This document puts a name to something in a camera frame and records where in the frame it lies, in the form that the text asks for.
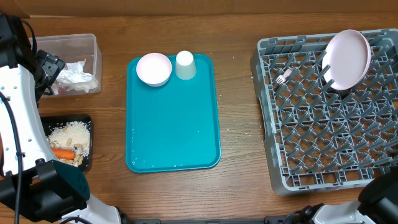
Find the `large white tissue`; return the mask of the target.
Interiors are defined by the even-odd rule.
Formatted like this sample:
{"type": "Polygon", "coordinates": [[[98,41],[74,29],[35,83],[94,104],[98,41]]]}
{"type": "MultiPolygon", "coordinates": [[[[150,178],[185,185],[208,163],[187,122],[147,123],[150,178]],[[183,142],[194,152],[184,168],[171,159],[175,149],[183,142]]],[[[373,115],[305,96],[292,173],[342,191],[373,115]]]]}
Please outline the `large white tissue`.
{"type": "Polygon", "coordinates": [[[60,72],[58,81],[64,83],[80,83],[91,81],[93,75],[84,72],[86,60],[66,63],[66,67],[60,72]]]}

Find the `small white tissue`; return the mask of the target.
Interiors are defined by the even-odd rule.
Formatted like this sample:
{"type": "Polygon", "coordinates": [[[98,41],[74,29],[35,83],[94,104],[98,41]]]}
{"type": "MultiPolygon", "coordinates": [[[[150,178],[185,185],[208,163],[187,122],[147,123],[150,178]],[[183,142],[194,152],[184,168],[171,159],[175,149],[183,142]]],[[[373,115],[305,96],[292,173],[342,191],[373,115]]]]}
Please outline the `small white tissue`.
{"type": "Polygon", "coordinates": [[[99,92],[100,83],[93,77],[61,76],[52,85],[56,95],[81,95],[99,92]]]}

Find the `rice and peanut pile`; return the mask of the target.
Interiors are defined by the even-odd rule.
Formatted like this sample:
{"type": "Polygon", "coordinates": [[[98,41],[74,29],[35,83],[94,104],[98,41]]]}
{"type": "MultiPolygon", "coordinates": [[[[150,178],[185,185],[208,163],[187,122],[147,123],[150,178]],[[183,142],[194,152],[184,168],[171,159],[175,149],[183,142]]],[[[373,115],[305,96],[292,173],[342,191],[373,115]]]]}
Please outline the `rice and peanut pile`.
{"type": "Polygon", "coordinates": [[[60,162],[85,169],[89,163],[91,147],[91,122],[71,121],[50,128],[47,141],[50,148],[69,149],[75,152],[74,160],[60,162]]]}

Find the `orange carrot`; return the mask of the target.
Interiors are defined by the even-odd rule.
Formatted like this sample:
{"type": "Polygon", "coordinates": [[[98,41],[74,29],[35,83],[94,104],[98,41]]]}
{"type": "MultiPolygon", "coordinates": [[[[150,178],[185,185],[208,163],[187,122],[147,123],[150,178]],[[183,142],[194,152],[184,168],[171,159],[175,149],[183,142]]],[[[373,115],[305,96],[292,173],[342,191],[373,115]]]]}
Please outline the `orange carrot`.
{"type": "Polygon", "coordinates": [[[58,159],[74,160],[75,152],[69,149],[52,148],[53,153],[58,159]]]}

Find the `pink bowl with peanuts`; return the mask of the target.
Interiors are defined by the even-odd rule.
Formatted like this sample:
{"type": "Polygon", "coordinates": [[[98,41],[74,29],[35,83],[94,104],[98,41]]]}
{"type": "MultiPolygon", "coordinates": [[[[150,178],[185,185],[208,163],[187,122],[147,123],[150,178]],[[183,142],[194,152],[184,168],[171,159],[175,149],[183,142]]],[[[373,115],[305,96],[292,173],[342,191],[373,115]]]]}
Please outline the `pink bowl with peanuts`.
{"type": "Polygon", "coordinates": [[[158,87],[168,82],[172,73],[172,64],[163,54],[149,53],[139,59],[136,72],[145,84],[158,87]]]}

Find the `white paper cup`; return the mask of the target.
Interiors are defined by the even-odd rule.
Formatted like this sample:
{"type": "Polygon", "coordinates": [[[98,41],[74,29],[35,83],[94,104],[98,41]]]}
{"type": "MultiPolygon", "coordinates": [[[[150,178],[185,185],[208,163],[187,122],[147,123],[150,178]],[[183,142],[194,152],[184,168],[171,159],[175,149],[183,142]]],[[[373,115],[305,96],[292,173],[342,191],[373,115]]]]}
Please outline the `white paper cup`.
{"type": "Polygon", "coordinates": [[[196,75],[197,69],[191,52],[183,50],[177,54],[175,73],[182,80],[192,79],[196,75]]]}

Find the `white plastic fork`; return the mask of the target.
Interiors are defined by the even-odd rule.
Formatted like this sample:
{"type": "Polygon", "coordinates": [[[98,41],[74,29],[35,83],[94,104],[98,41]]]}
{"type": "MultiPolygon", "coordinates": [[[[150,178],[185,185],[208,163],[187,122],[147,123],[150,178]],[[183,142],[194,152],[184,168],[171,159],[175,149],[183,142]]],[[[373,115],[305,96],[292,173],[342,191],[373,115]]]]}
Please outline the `white plastic fork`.
{"type": "Polygon", "coordinates": [[[291,75],[291,73],[292,73],[292,69],[291,69],[291,68],[288,68],[282,75],[279,75],[279,76],[276,78],[275,82],[276,82],[277,84],[285,83],[285,82],[286,82],[286,79],[291,75]]]}

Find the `white round plate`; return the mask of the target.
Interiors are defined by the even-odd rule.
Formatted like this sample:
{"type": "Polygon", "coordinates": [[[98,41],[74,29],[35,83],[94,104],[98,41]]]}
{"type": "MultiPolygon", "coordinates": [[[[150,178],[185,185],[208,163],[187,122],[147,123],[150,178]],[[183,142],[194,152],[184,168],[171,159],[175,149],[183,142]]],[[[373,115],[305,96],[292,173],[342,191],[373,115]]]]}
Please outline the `white round plate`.
{"type": "Polygon", "coordinates": [[[331,88],[347,90],[361,81],[371,63],[371,48],[364,35],[356,30],[337,33],[325,49],[322,68],[324,79],[332,81],[331,88]]]}

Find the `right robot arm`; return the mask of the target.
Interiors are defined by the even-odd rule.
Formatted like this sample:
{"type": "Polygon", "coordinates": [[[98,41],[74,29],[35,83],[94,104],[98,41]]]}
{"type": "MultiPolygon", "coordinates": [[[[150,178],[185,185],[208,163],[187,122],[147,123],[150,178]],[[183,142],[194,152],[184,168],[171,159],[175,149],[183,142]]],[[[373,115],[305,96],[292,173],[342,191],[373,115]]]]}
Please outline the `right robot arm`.
{"type": "Polygon", "coordinates": [[[362,189],[357,200],[307,206],[291,213],[283,222],[397,224],[397,171],[374,179],[362,189]]]}

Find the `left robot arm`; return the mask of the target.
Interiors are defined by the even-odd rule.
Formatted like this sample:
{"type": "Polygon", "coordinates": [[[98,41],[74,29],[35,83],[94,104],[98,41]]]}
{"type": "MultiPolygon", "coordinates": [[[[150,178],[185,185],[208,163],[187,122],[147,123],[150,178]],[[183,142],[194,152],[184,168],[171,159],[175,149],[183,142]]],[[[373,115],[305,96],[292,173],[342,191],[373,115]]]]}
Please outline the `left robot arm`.
{"type": "Polygon", "coordinates": [[[32,222],[129,223],[92,195],[82,171],[60,162],[47,141],[37,103],[64,66],[37,48],[27,21],[1,15],[1,202],[32,222]]]}

